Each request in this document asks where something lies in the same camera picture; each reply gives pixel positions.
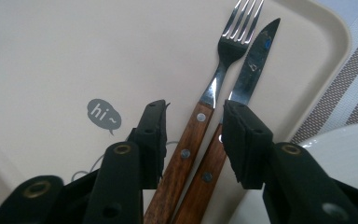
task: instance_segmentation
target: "knife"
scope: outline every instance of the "knife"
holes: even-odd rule
[[[228,100],[247,105],[260,78],[281,19],[267,25],[249,49]],[[220,141],[223,118],[202,158],[172,223],[201,223],[213,189],[225,163],[226,152]]]

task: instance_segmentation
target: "speech bubble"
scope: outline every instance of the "speech bubble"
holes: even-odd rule
[[[107,129],[113,135],[113,130],[121,126],[121,116],[105,100],[93,99],[87,105],[89,119],[98,127]]]

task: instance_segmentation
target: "metal rivet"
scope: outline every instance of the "metal rivet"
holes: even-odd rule
[[[205,116],[204,114],[202,114],[202,113],[199,113],[199,114],[197,115],[197,120],[198,120],[199,122],[203,122],[203,121],[206,120],[206,116]]]
[[[131,151],[131,147],[128,145],[121,145],[113,149],[116,154],[123,155]]]
[[[284,145],[282,146],[282,150],[286,153],[289,153],[291,155],[298,155],[301,153],[301,149],[296,147],[296,146],[292,146],[292,145]]]
[[[180,153],[180,157],[182,157],[182,159],[187,159],[190,157],[190,150],[188,149],[183,149]]]
[[[33,183],[31,186],[25,189],[25,191],[22,193],[22,196],[25,198],[37,198],[50,189],[51,184],[47,180],[37,181]]]
[[[212,181],[212,174],[209,172],[205,172],[202,174],[202,180],[209,183]]]
[[[334,203],[323,203],[322,209],[326,214],[338,221],[347,221],[349,218],[348,213],[342,207]]]

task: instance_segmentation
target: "fork handle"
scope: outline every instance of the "fork handle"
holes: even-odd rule
[[[212,114],[213,108],[209,105],[197,103],[146,210],[145,224],[165,224],[171,221]]]
[[[227,156],[221,133],[219,124],[172,223],[201,223]]]

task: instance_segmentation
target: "knife handle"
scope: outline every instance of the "knife handle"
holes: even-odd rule
[[[201,223],[226,160],[221,133],[219,124],[172,223]]]
[[[213,108],[209,105],[197,103],[146,210],[145,224],[165,224],[171,221],[212,114]]]

